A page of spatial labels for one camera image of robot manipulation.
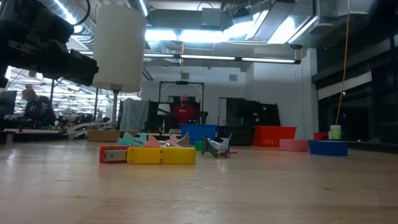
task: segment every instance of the white wall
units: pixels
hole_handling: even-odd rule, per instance
[[[201,68],[201,67],[184,67],[184,72],[190,73],[190,82],[205,83],[205,103],[203,109],[209,112],[207,124],[217,124],[218,117],[218,98],[244,98],[245,96],[245,73],[240,72],[239,68]],[[152,75],[155,81],[142,82],[143,100],[159,100],[159,81],[176,81],[180,80],[179,67],[147,67],[147,71]],[[238,75],[236,82],[229,81],[229,74]],[[180,96],[188,94],[195,96],[197,101],[202,102],[201,92],[192,85],[169,85],[161,96],[161,101],[166,102],[169,96]]]
[[[297,139],[312,139],[318,131],[317,91],[311,76],[317,72],[315,50],[300,65],[254,63],[247,72],[246,99],[278,104],[283,126],[297,127]]]

